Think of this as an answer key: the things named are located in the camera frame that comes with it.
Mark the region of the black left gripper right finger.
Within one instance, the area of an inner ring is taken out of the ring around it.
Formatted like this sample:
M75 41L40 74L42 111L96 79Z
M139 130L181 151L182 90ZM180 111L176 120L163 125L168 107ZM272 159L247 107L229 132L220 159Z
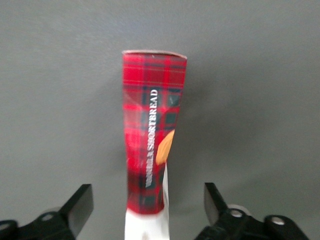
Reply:
M307 240L307 235L290 218L267 215L263 221L242 206L228 205L212 182L204 184L204 209L209 225L197 240Z

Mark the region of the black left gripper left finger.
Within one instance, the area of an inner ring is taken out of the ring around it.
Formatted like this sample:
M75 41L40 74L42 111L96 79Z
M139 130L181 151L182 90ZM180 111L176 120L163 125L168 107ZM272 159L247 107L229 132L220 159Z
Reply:
M58 210L47 211L19 226L13 219L0 221L2 240L75 240L94 210L93 188L82 184Z

